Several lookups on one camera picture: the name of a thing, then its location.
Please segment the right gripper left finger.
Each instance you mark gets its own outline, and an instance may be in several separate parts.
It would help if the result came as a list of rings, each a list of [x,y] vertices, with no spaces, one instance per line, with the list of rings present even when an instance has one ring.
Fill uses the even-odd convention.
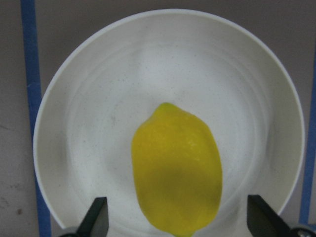
[[[76,230],[77,237],[106,237],[109,231],[108,202],[97,197]]]

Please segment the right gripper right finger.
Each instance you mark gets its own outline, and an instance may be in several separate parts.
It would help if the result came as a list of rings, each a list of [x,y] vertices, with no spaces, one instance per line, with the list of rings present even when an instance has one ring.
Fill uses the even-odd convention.
[[[247,227],[253,237],[292,237],[291,228],[260,195],[247,197]]]

